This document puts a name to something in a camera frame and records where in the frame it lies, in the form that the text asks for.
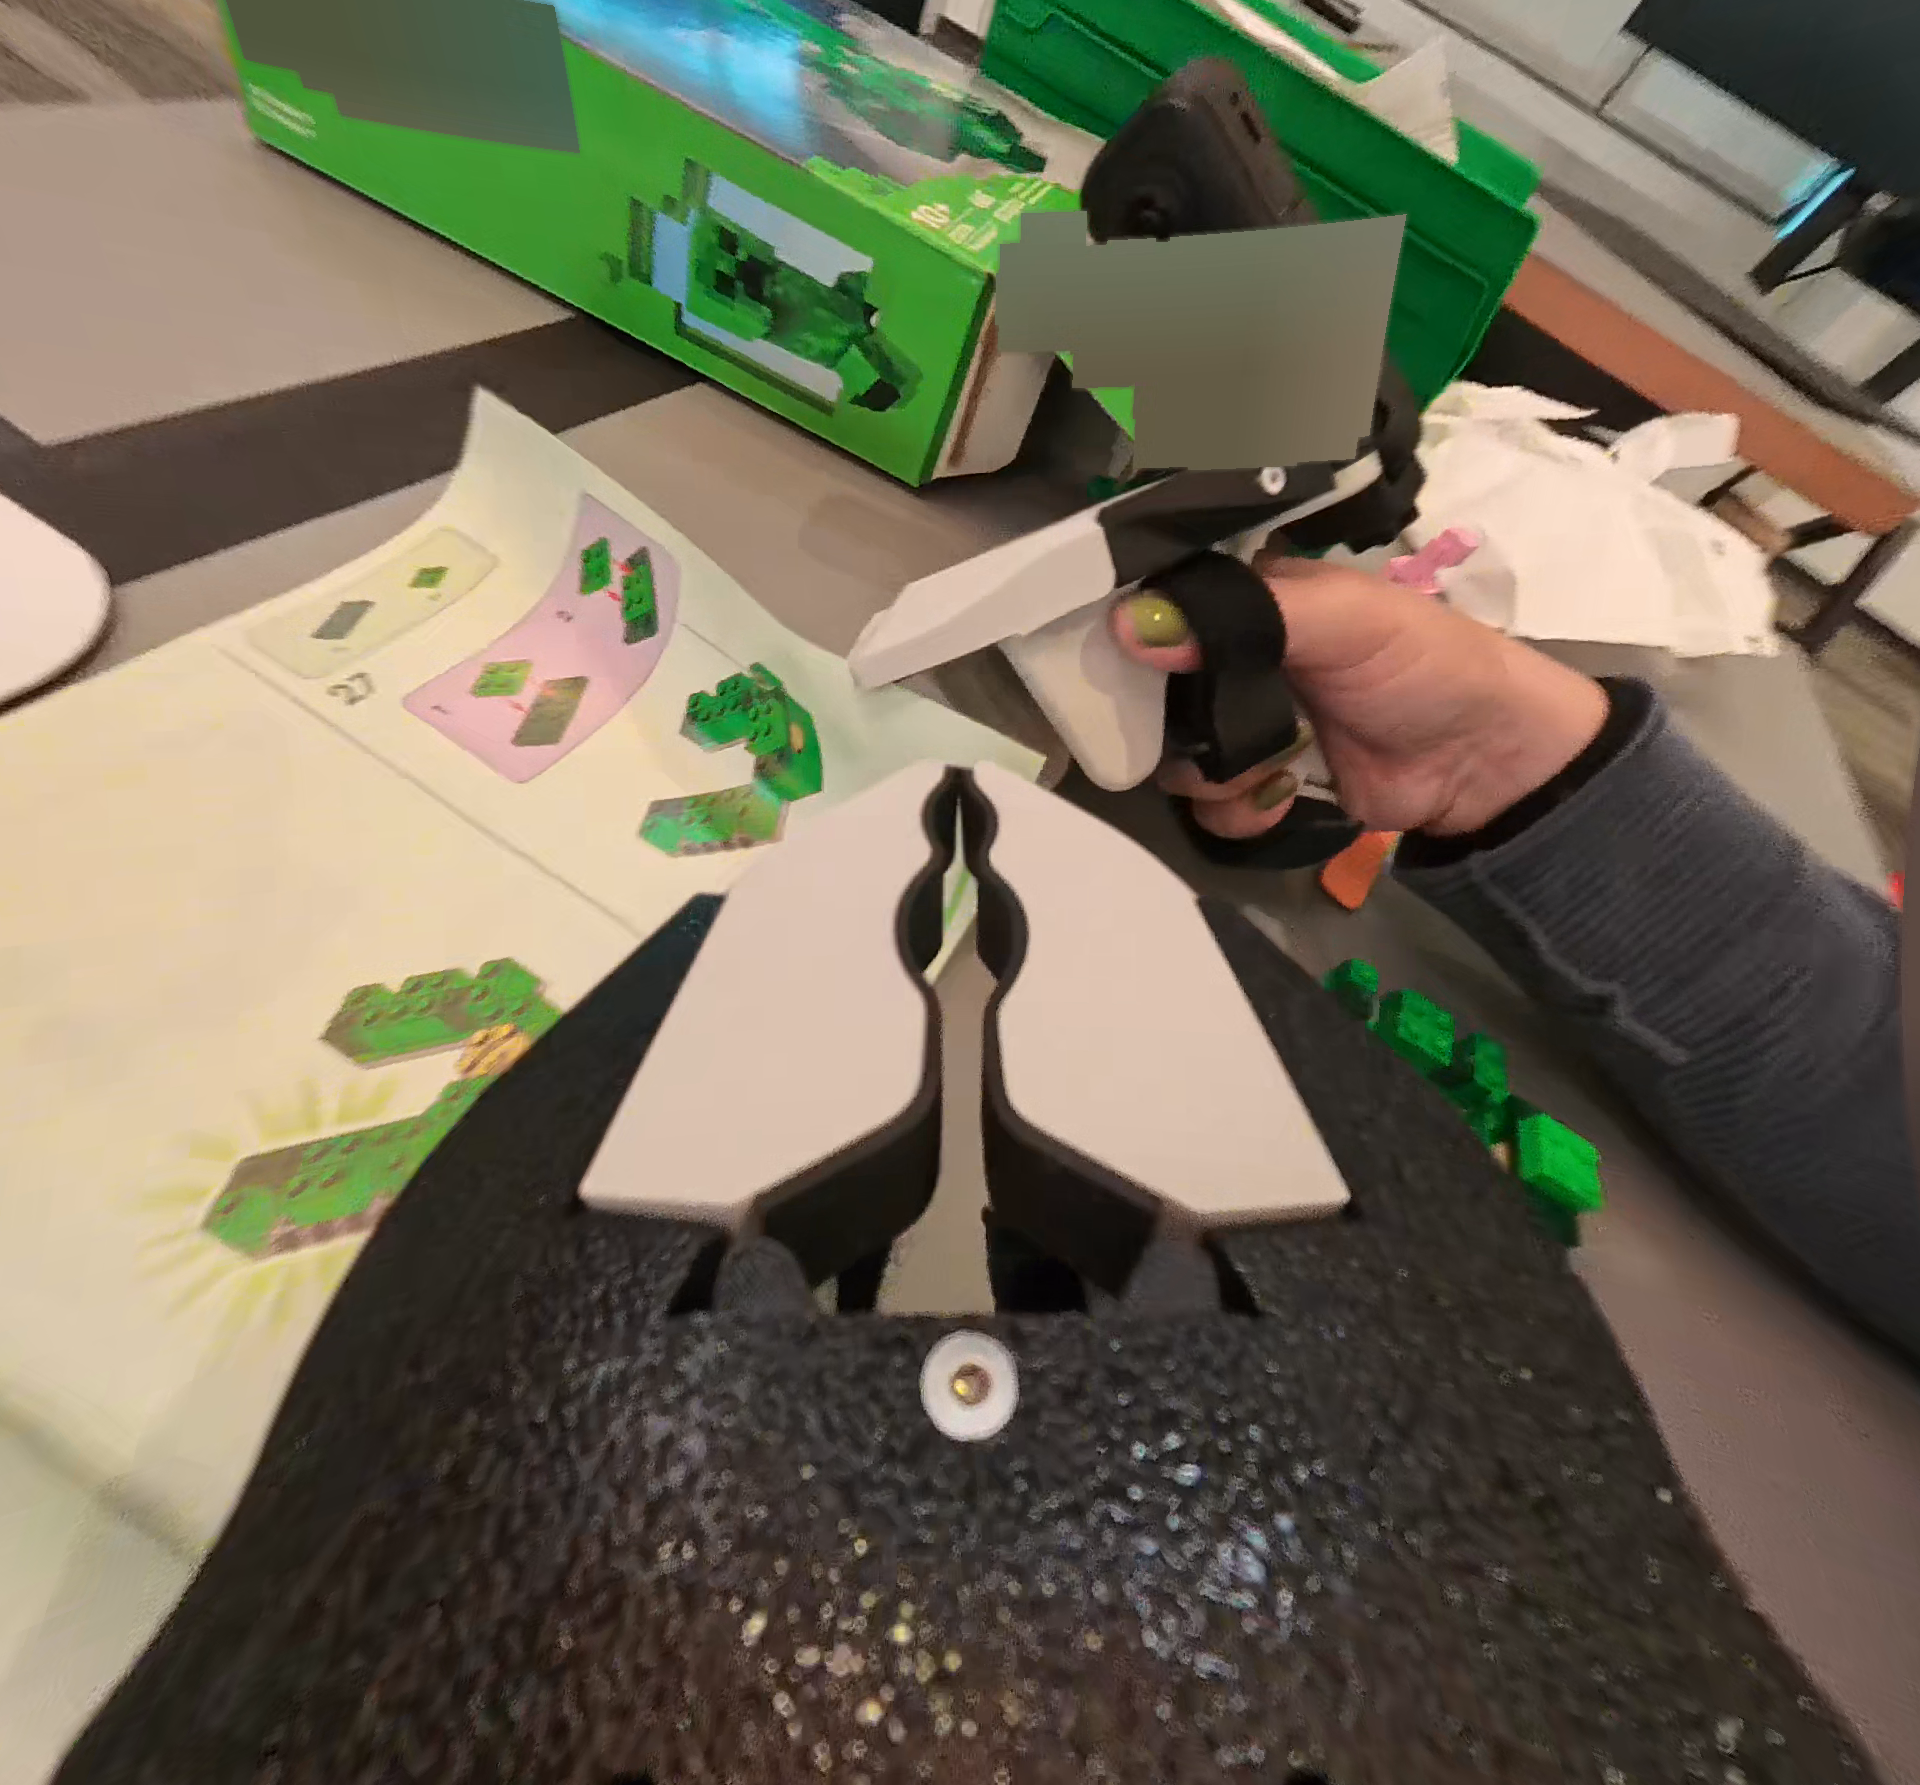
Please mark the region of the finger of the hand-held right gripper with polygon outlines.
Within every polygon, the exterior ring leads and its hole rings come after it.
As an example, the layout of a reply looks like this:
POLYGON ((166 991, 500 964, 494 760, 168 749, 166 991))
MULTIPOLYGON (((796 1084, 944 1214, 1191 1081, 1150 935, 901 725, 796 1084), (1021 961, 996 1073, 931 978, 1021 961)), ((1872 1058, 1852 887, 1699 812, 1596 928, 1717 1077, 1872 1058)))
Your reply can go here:
POLYGON ((980 551, 901 589, 848 656, 859 690, 882 690, 969 658, 1106 598, 1117 561, 1103 506, 980 551))

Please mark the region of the crumpled white paper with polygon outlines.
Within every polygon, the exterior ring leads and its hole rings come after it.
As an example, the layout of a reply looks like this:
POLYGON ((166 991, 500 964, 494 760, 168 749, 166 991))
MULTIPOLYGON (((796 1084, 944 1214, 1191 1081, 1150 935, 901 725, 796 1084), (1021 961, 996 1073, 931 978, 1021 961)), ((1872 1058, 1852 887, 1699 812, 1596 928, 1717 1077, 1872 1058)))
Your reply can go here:
POLYGON ((1297 73, 1357 109, 1394 128, 1446 165, 1458 165, 1458 131, 1439 47, 1409 54, 1372 77, 1350 77, 1302 38, 1262 14, 1251 0, 1121 0, 1129 25, 1146 28, 1172 19, 1181 5, 1197 20, 1227 36, 1241 63, 1254 51, 1297 73))

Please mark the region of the green toy brick box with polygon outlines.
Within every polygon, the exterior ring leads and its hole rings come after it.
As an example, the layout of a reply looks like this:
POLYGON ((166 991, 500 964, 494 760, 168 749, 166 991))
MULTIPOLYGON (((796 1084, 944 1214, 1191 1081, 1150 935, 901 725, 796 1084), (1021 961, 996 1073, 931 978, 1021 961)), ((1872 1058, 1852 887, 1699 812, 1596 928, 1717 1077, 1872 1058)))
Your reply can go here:
POLYGON ((1092 142, 856 0, 223 0, 255 136, 906 486, 1017 454, 1092 142))

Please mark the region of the pink brick piece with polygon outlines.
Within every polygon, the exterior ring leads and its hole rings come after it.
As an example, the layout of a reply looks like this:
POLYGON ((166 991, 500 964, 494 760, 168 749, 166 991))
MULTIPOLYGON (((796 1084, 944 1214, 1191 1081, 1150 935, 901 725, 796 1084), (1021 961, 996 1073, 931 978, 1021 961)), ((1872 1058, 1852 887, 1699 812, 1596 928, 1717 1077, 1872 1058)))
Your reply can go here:
POLYGON ((1453 575, 1476 557, 1480 543, 1480 533, 1475 527, 1443 527, 1423 543, 1415 543, 1390 557, 1384 576, 1424 598, 1446 603, 1451 594, 1453 575))

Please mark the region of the person's right hand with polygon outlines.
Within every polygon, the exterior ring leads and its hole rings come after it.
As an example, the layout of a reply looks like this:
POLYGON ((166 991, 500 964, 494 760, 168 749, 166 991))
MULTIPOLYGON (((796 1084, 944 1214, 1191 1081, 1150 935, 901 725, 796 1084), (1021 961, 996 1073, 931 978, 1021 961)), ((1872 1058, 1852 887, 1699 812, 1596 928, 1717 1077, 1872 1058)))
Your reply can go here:
POLYGON ((1437 863, 1524 833, 1634 725, 1601 681, 1402 585, 1284 553, 1256 575, 1344 812, 1437 863))

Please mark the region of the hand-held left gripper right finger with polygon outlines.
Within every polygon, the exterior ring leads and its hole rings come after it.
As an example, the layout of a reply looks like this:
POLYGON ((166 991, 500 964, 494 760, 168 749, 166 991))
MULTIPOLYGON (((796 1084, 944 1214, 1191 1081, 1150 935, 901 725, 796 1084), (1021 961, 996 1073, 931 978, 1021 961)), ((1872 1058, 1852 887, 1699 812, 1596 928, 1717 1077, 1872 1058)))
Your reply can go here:
POLYGON ((970 771, 993 976, 980 1138, 998 1220, 1121 1293, 1157 1240, 1329 1222, 1352 1202, 1202 901, 1109 823, 970 771))

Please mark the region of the torn white paper bag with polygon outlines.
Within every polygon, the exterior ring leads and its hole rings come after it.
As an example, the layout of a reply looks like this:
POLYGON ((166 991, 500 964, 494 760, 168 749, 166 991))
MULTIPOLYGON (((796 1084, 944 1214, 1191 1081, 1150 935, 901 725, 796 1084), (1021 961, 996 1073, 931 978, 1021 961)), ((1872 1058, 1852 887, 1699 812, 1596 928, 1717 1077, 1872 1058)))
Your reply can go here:
POLYGON ((1446 603, 1533 645, 1775 654, 1760 548, 1668 486, 1729 466, 1738 419, 1666 414, 1607 444, 1583 434, 1590 419, 1506 384, 1456 383, 1426 407, 1404 548, 1451 524, 1483 539, 1446 603))

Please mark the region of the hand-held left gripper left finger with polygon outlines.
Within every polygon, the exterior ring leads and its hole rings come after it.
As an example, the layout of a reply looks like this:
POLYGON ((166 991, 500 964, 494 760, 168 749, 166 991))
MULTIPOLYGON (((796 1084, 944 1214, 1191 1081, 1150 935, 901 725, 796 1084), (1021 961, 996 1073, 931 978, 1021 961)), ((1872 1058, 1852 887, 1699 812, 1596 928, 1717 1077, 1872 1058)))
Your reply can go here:
POLYGON ((726 892, 579 1182, 597 1214, 783 1244, 818 1286, 879 1257, 939 1177, 959 784, 911 768, 756 853, 726 892))

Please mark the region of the person's right forearm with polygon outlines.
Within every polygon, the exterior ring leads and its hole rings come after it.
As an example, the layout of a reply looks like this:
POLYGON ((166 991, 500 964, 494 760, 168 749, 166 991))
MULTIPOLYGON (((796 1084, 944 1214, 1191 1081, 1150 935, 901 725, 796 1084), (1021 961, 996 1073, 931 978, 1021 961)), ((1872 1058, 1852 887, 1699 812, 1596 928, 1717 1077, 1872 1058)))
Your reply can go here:
POLYGON ((1812 853, 1634 680, 1404 884, 1563 1019, 1680 1164, 1840 1312, 1918 1354, 1900 914, 1812 853))

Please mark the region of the green brick assembly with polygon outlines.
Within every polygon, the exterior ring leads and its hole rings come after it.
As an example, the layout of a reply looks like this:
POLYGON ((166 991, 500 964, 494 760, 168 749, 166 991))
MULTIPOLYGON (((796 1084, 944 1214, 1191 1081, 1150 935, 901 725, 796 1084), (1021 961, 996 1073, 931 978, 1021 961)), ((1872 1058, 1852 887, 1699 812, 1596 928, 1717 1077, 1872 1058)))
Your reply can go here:
POLYGON ((1436 1089, 1521 1189, 1548 1237, 1574 1249, 1583 1222, 1605 1206, 1600 1154, 1581 1134, 1525 1100, 1492 1036, 1410 987, 1384 990, 1380 972, 1349 958, 1321 990, 1378 1044, 1436 1089))

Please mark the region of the brown wooden bench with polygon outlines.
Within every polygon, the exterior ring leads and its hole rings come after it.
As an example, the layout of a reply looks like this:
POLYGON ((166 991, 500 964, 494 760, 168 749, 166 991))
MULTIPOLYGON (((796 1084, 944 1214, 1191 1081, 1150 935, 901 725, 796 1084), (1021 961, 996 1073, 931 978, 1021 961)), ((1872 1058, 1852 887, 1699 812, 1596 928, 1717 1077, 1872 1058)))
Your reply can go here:
POLYGON ((1916 487, 1862 432, 1796 396, 1757 386, 1761 370, 1729 372, 1629 313, 1561 265, 1530 258, 1503 301, 1596 372, 1663 412, 1717 412, 1738 419, 1738 453, 1842 531, 1885 535, 1916 514, 1916 487))

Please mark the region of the green plastic crate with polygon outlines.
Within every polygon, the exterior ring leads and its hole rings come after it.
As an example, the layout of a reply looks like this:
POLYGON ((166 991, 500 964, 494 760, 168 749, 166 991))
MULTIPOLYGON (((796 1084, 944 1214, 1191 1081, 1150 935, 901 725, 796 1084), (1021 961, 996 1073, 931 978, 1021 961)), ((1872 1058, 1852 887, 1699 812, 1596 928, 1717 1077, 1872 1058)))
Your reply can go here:
MULTIPOLYGON (((1456 116, 1458 165, 1172 5, 1172 19, 1129 25, 1121 0, 996 0, 982 73, 1040 112, 1105 141, 1151 91, 1197 61, 1230 63, 1282 144, 1311 207, 1329 221, 1404 219, 1388 353, 1432 399, 1462 376, 1538 234, 1538 170, 1456 116)), ((1380 65, 1274 0, 1251 0, 1350 77, 1380 65)), ((1419 46, 1446 50, 1437 42, 1419 46)))

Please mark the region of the brick instruction booklet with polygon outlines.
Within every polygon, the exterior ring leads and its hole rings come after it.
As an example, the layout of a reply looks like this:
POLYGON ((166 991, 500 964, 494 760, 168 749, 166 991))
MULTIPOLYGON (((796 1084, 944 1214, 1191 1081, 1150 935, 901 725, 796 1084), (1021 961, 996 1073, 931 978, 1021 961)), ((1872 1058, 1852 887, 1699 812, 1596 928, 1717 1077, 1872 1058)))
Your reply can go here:
POLYGON ((482 396, 389 543, 5 720, 5 1414, 181 1551, 513 1046, 899 768, 1040 776, 704 541, 482 396))

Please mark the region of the grey desk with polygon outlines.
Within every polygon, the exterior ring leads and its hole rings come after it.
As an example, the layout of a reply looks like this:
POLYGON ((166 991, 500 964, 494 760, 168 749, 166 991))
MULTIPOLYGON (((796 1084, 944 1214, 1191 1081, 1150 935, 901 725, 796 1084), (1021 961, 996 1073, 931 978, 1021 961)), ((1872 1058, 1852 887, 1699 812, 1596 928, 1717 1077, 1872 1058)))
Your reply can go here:
MULTIPOLYGON (((254 144, 230 101, 5 109, 5 494, 114 582, 68 685, 304 587, 436 502, 471 391, 564 432, 778 620, 845 650, 901 582, 1043 522, 1040 471, 901 490, 254 144)), ((1514 1050, 1593 1140, 1581 1257, 1752 1597, 1889 1782, 1916 1782, 1916 1379, 1711 1218, 1439 919, 1302 880, 1260 925, 1370 957, 1514 1050)))

